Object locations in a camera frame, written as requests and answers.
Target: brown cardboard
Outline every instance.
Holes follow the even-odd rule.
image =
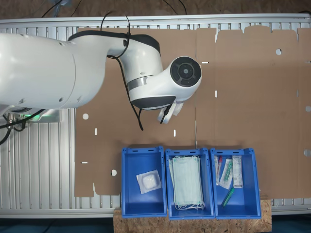
[[[126,29],[111,30],[127,32]],[[195,58],[195,31],[135,29],[131,33],[148,34],[160,43],[164,69],[179,56]],[[83,120],[84,113],[89,115],[88,120]],[[160,125],[158,114],[159,110],[141,113],[142,132],[129,103],[118,62],[107,59],[101,90],[91,102],[76,110],[75,196],[93,197],[93,183],[98,195],[118,195],[121,192],[123,147],[194,148],[194,97],[185,102],[178,117],[173,116],[167,125]],[[117,171],[116,176],[111,176],[113,169]]]
[[[264,26],[244,33],[220,31],[217,42],[216,29],[132,32],[159,41],[164,68],[178,56],[196,55],[201,86],[168,125],[158,123],[158,111],[144,111],[141,132],[119,65],[108,59],[99,94],[76,110],[75,196],[92,197],[93,183],[99,195],[119,194],[122,147],[193,148],[196,119],[198,148],[255,149],[259,188],[267,196],[310,197],[311,158],[304,150],[311,150],[311,112],[306,111],[311,106],[311,63],[306,63],[311,61],[311,29],[299,29],[299,41],[295,31],[271,32]],[[84,113],[89,120],[82,119]]]
[[[310,30],[299,33],[298,42],[295,31],[253,26],[220,31],[213,43],[214,29],[197,30],[197,61],[209,62],[197,92],[198,146],[253,147],[259,188],[272,198],[311,195],[311,160],[303,154],[311,148],[304,62],[311,59],[305,49],[311,37]]]

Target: plastic packaging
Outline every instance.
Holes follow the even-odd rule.
[[[198,156],[173,158],[175,208],[204,209]]]
[[[214,155],[214,163],[215,163],[215,177],[216,177],[216,180],[217,180],[217,168],[218,168],[218,157],[217,155]]]
[[[136,176],[141,194],[159,189],[162,187],[157,170],[149,171]]]
[[[223,158],[222,156],[219,156],[218,165],[217,165],[217,173],[216,173],[216,185],[219,185],[219,179],[220,179],[220,168],[222,167]]]
[[[242,156],[233,155],[233,187],[243,188],[243,177],[242,177]]]
[[[229,189],[232,182],[233,172],[232,172],[232,159],[226,159],[225,167],[220,179],[219,185],[223,188]]]
[[[222,203],[222,207],[225,207],[228,203],[228,201],[230,200],[231,196],[234,194],[234,188],[231,188],[229,193],[227,194],[227,196],[225,197],[223,203]]]

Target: face mask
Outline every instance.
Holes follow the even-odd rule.
[[[177,209],[204,208],[198,157],[176,156],[173,158],[172,179]]]

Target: cable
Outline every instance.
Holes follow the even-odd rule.
[[[160,124],[162,124],[162,123],[163,123],[164,118],[165,118],[165,116],[169,113],[169,110],[170,110],[170,108],[171,108],[172,104],[173,104],[173,103],[171,103],[169,106],[167,106],[167,107],[166,107],[166,109],[164,110],[163,117],[162,117],[162,119],[161,119]]]
[[[25,129],[25,127],[26,127],[26,122],[24,121],[21,124],[21,129],[17,129],[17,128],[14,127],[14,130],[17,131],[17,132],[22,132]]]
[[[24,112],[27,112],[29,110],[31,110],[31,108],[23,108],[23,109],[11,111],[11,112],[13,112],[13,113],[24,113]]]
[[[33,117],[35,117],[36,115],[42,113],[44,110],[45,110],[45,109],[41,109],[41,110],[39,110],[38,112],[32,114],[31,116],[26,117],[25,119],[17,120],[17,121],[14,121],[14,122],[9,123],[9,124],[6,124],[6,125],[0,125],[0,129],[6,128],[6,127],[9,127],[9,126],[13,126],[13,125],[18,125],[18,124],[20,124],[20,123],[26,122],[27,120],[30,120],[30,119],[32,119]]]
[[[102,28],[103,28],[103,23],[104,23],[105,18],[106,18],[109,14],[111,14],[112,12],[113,12],[113,11],[109,11],[109,12],[104,16],[104,18],[102,19],[101,31],[102,31]]]
[[[3,118],[4,118],[6,121],[9,121],[9,120],[8,120],[8,118],[6,118],[6,116],[5,116],[5,115],[2,115],[2,116],[3,116]]]
[[[133,109],[133,111],[134,111],[134,113],[135,113],[135,115],[136,115],[136,118],[137,118],[137,120],[138,120],[139,127],[140,127],[140,129],[143,131],[144,128],[142,127],[142,124],[141,124],[141,121],[140,121],[140,113],[139,113],[139,115],[137,114],[137,112],[136,112],[136,110],[135,110],[135,107],[134,107],[133,104],[131,103],[130,94],[128,93],[128,88],[127,88],[127,85],[126,85],[125,75],[124,75],[124,72],[123,72],[122,64],[121,64],[119,58],[117,58],[117,57],[115,57],[115,56],[109,55],[109,56],[107,56],[107,57],[112,58],[112,59],[116,59],[117,62],[119,63],[119,65],[120,65],[120,69],[121,69],[121,73],[122,73],[122,77],[123,77],[123,82],[124,82],[124,86],[125,86],[125,89],[126,89],[126,93],[127,93],[128,100],[130,101],[130,104],[131,104],[131,106],[132,106],[132,109]]]
[[[58,1],[54,6],[52,6],[46,13],[44,13],[44,15],[41,17],[43,18],[51,9],[53,9],[54,7],[56,7],[58,4],[61,3],[62,0]]]
[[[172,8],[172,10],[178,15],[178,13],[174,10],[174,8],[171,6],[171,5],[169,5],[171,8]]]
[[[310,16],[311,16],[311,11],[300,11],[300,12],[298,12],[299,14],[302,14],[302,13],[307,13],[307,14],[309,14]]]
[[[103,20],[102,20],[102,23],[101,23],[101,31],[102,31],[102,28],[103,28],[103,23],[104,23],[105,18],[106,18],[110,13],[112,13],[112,12],[113,12],[113,11],[109,11],[109,12],[104,16],[104,18],[103,18]],[[124,86],[125,86],[125,89],[126,89],[126,94],[127,94],[128,100],[130,101],[130,104],[131,104],[131,106],[132,106],[132,109],[133,109],[133,111],[134,111],[134,113],[135,113],[135,115],[136,115],[136,118],[137,118],[138,123],[139,123],[139,127],[140,127],[140,129],[143,131],[144,128],[143,128],[142,123],[141,123],[141,121],[140,121],[140,113],[141,113],[141,110],[142,110],[142,109],[139,110],[139,115],[138,115],[137,112],[136,112],[135,107],[133,106],[133,104],[132,104],[132,102],[131,102],[130,94],[129,94],[129,92],[128,92],[128,88],[127,88],[127,85],[126,85],[126,80],[125,80],[124,71],[123,71],[123,68],[122,68],[121,61],[119,60],[119,58],[126,52],[128,46],[129,46],[129,44],[130,44],[131,25],[130,25],[130,20],[128,19],[128,17],[127,17],[127,16],[125,16],[125,17],[126,17],[126,19],[127,19],[127,21],[128,21],[128,33],[127,33],[127,44],[126,44],[126,47],[125,47],[125,49],[123,50],[123,52],[122,52],[119,56],[116,57],[116,56],[113,56],[113,55],[107,55],[107,57],[110,58],[110,59],[116,59],[117,62],[119,63],[119,66],[120,66],[120,69],[121,69],[122,78],[123,78],[123,82],[124,82]]]
[[[186,10],[186,7],[185,7],[185,5],[183,4],[183,2],[181,1],[181,0],[178,0],[182,5],[183,5],[183,7],[184,7],[184,9],[185,9],[185,13],[187,14],[187,10]]]
[[[43,6],[44,3],[46,3],[47,0],[44,0],[41,5],[34,11],[32,12],[30,15],[24,16],[23,18],[26,18],[28,16],[33,16],[34,13],[36,13],[38,10],[40,10],[40,8]]]
[[[52,226],[56,221],[57,221],[57,219],[54,219],[42,233],[48,232],[48,230],[51,228],[51,226]]]
[[[78,7],[79,7],[79,5],[80,5],[81,2],[82,2],[82,0],[79,1],[79,4],[77,5],[76,9],[74,10],[74,12],[72,13],[72,15],[71,15],[70,17],[72,17],[73,14],[76,13],[76,10],[78,9]]]
[[[0,146],[8,139],[8,137],[10,136],[11,133],[11,129],[8,129],[8,131],[6,132],[6,135],[4,136],[4,138],[0,141]]]

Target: blue plastic bin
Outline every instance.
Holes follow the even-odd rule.
[[[214,155],[222,156],[223,162],[220,170],[222,175],[227,158],[233,155],[242,156],[243,188],[236,188],[234,194],[225,207],[222,207],[229,190],[216,185]],[[217,219],[256,219],[261,218],[259,187],[255,153],[252,148],[241,150],[216,150],[210,149],[210,164],[212,167],[213,193],[215,215]]]
[[[170,174],[169,160],[174,158],[175,156],[193,156],[193,155],[199,156],[199,158],[201,158],[200,175],[201,175],[201,185],[205,208],[203,210],[201,209],[177,210],[175,208],[175,203],[173,202],[174,188]],[[197,150],[166,150],[165,156],[166,156],[166,176],[167,176],[168,207],[169,207],[170,220],[215,218],[208,150],[206,148],[201,148]]]
[[[136,176],[158,170],[162,188],[141,194]],[[122,149],[122,217],[167,216],[163,147]]]

